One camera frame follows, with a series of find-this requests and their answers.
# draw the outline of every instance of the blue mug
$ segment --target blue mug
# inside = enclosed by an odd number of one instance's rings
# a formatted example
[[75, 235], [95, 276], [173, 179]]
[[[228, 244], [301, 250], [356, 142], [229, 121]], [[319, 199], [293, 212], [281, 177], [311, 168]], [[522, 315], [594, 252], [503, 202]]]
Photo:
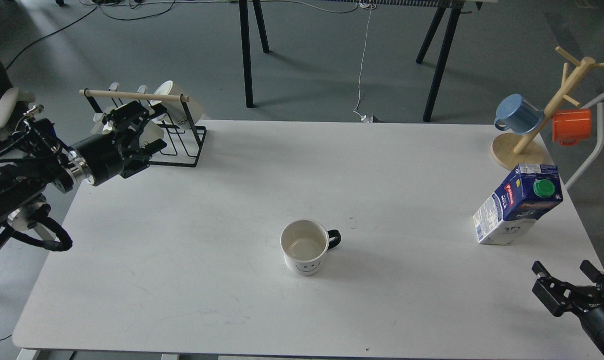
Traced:
[[511, 129], [518, 135], [532, 132], [544, 120], [544, 110], [528, 102], [518, 93], [508, 96], [495, 112], [495, 127], [505, 131]]

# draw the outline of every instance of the black mug handle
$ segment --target black mug handle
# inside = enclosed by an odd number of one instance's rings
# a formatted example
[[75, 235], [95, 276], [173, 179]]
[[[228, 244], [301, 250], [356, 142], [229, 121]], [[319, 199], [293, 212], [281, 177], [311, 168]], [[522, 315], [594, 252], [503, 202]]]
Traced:
[[329, 233], [329, 250], [338, 246], [341, 242], [340, 231], [328, 230]]

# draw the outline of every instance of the milk carton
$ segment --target milk carton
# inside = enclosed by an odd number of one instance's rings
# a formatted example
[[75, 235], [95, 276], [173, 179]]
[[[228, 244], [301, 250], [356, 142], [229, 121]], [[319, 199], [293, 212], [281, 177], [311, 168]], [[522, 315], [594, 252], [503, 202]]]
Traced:
[[557, 166], [518, 164], [473, 215], [477, 239], [510, 245], [562, 200]]

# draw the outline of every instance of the smiley face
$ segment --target smiley face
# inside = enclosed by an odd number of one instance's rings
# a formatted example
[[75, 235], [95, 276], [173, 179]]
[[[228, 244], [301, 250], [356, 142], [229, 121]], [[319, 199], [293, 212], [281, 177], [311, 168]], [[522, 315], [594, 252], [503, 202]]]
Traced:
[[317, 269], [321, 263], [322, 262], [320, 261], [317, 263], [317, 265], [315, 265], [315, 264], [304, 265], [304, 266], [302, 266], [302, 268], [300, 268], [299, 265], [295, 264], [295, 267], [301, 272], [311, 272], [311, 271]]

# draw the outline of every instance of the cup rack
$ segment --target cup rack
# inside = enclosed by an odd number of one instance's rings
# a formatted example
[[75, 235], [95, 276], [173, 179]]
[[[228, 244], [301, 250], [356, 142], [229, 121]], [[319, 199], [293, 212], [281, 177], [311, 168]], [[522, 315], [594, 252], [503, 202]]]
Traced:
[[[202, 146], [204, 145], [204, 139], [206, 138], [206, 127], [195, 125], [192, 115], [188, 109], [187, 102], [190, 101], [189, 96], [186, 95], [156, 95], [143, 92], [120, 92], [120, 91], [102, 91], [102, 90], [91, 90], [81, 89], [80, 95], [85, 96], [96, 116], [99, 119], [103, 119], [105, 112], [101, 109], [95, 98], [110, 98], [113, 104], [118, 107], [124, 105], [122, 99], [137, 100], [142, 104], [142, 101], [146, 101], [145, 107], [151, 108], [152, 117], [149, 121], [153, 121], [165, 131], [164, 140], [168, 138], [167, 147], [160, 151], [161, 157], [175, 157], [181, 158], [185, 161], [149, 161], [149, 164], [154, 166], [173, 166], [173, 167], [196, 167], [199, 157], [202, 153]], [[171, 115], [168, 113], [166, 107], [162, 103], [151, 104], [151, 101], [178, 101], [181, 103], [184, 113], [186, 114], [190, 129], [185, 130], [178, 127], [172, 120]]]

